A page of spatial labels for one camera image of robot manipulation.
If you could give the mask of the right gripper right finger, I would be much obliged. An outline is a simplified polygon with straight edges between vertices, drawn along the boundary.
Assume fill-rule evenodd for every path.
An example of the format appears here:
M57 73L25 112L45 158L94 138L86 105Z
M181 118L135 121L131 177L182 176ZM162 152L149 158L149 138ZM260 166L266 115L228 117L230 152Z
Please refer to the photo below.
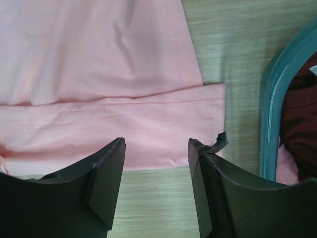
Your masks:
M317 180L285 185L254 175L225 160L216 143L188 142L188 162L202 238L314 238Z

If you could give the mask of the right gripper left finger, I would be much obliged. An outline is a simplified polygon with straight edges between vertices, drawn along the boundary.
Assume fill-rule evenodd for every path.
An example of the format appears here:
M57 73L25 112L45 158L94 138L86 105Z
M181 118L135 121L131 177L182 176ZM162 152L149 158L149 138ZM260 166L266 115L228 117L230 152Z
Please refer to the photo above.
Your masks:
M112 229L126 151L117 138L41 179L0 176L3 238L105 238Z

